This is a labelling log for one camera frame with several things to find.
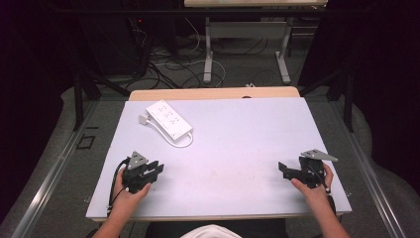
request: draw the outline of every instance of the handheld controller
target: handheld controller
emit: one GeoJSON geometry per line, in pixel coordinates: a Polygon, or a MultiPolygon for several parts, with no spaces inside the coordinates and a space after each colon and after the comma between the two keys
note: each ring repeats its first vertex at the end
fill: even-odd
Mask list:
{"type": "Polygon", "coordinates": [[[158,161],[148,164],[144,156],[134,152],[123,172],[123,186],[127,187],[130,193],[136,193],[149,182],[157,181],[163,166],[159,165],[158,161]]]}
{"type": "Polygon", "coordinates": [[[314,188],[324,182],[324,167],[322,160],[337,162],[338,159],[322,153],[318,150],[312,150],[301,153],[299,163],[301,170],[289,169],[286,165],[278,162],[278,169],[283,172],[284,179],[299,179],[309,188],[314,188]]]}

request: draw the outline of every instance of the wooden desk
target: wooden desk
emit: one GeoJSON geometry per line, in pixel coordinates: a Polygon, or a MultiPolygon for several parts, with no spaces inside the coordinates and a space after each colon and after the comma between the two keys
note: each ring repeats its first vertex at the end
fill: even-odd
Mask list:
{"type": "MultiPolygon", "coordinates": [[[[194,8],[226,8],[226,7],[299,7],[323,6],[327,0],[185,0],[186,7],[194,8]]],[[[211,51],[212,38],[271,38],[281,39],[280,51],[275,57],[280,70],[281,80],[284,84],[290,83],[284,55],[293,26],[293,18],[286,22],[210,22],[206,18],[206,62],[204,65],[203,81],[211,81],[213,52],[211,51]]]]}
{"type": "Polygon", "coordinates": [[[136,90],[129,101],[204,100],[243,97],[300,97],[295,87],[232,87],[136,90]]]}
{"type": "MultiPolygon", "coordinates": [[[[133,151],[164,164],[133,220],[211,220],[310,215],[277,163],[300,169],[301,152],[325,146],[304,98],[293,87],[140,90],[126,102],[86,217],[106,219],[112,175],[133,151]],[[194,142],[174,148],[139,124],[165,99],[193,127],[194,142]]],[[[326,162],[336,175],[334,165],[326,162]]],[[[338,213],[352,209],[338,176],[338,213]]]]}
{"type": "Polygon", "coordinates": [[[322,6],[328,0],[185,0],[186,7],[289,7],[322,6]]]}

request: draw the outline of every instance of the white power strip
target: white power strip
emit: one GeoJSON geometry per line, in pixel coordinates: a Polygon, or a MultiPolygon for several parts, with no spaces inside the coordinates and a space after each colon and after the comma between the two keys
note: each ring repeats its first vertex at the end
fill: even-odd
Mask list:
{"type": "Polygon", "coordinates": [[[173,141],[176,141],[192,130],[191,125],[179,116],[164,100],[158,101],[146,108],[146,110],[173,141]]]}

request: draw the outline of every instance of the finger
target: finger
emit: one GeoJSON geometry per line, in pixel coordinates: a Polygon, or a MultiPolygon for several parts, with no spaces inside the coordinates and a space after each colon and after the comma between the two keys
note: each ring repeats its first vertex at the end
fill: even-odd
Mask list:
{"type": "Polygon", "coordinates": [[[294,185],[294,187],[300,190],[300,192],[302,192],[303,194],[306,193],[306,190],[308,189],[308,187],[305,184],[303,184],[299,179],[293,178],[291,180],[291,183],[294,185]]]}
{"type": "Polygon", "coordinates": [[[115,184],[114,184],[114,193],[119,192],[123,188],[124,169],[125,168],[120,169],[117,173],[117,177],[115,178],[115,184]]]}
{"type": "Polygon", "coordinates": [[[333,171],[331,171],[331,168],[324,164],[324,170],[325,170],[325,183],[327,184],[328,187],[331,187],[331,183],[333,182],[333,171]]]}
{"type": "Polygon", "coordinates": [[[152,187],[152,184],[147,183],[140,191],[136,192],[134,196],[136,197],[138,201],[142,200],[149,193],[149,190],[151,189],[151,187],[152,187]]]}

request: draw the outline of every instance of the dark background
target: dark background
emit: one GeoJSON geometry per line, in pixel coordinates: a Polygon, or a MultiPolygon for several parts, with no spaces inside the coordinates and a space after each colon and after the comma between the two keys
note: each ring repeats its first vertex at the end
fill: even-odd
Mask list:
{"type": "MultiPolygon", "coordinates": [[[[360,9],[371,2],[330,0],[327,8],[360,9]]],[[[389,2],[379,14],[381,24],[369,29],[369,45],[358,58],[355,103],[371,128],[373,159],[419,192],[419,8],[414,0],[389,2]]],[[[72,6],[65,0],[54,3],[72,6]]],[[[0,9],[2,221],[50,138],[62,108],[60,95],[72,87],[72,73],[81,65],[103,73],[107,61],[92,50],[86,26],[72,18],[52,21],[38,1],[2,1],[0,9]],[[71,32],[65,38],[71,48],[56,30],[62,24],[71,32]]],[[[308,85],[339,67],[366,20],[322,20],[299,83],[308,85]]]]}

